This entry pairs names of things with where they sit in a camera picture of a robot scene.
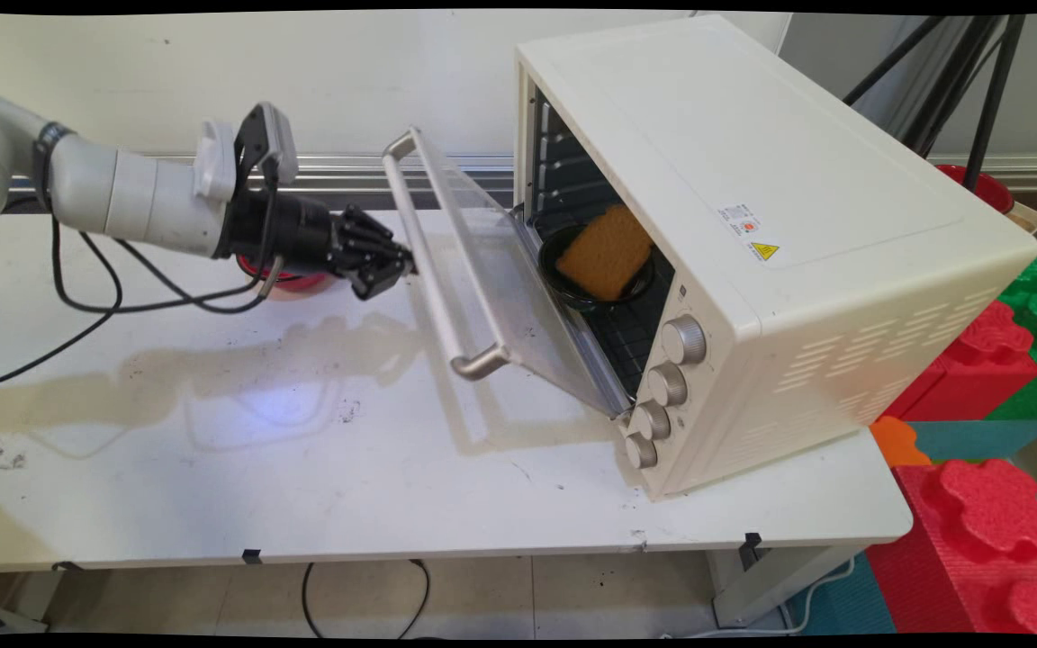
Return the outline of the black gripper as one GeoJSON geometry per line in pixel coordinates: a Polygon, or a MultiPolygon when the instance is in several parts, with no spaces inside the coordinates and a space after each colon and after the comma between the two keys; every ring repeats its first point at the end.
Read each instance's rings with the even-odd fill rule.
{"type": "Polygon", "coordinates": [[[286,274],[349,274],[351,291],[361,301],[419,271],[379,219],[354,204],[337,206],[333,212],[329,202],[297,193],[243,190],[227,205],[215,258],[264,258],[270,266],[283,256],[286,274]]]}

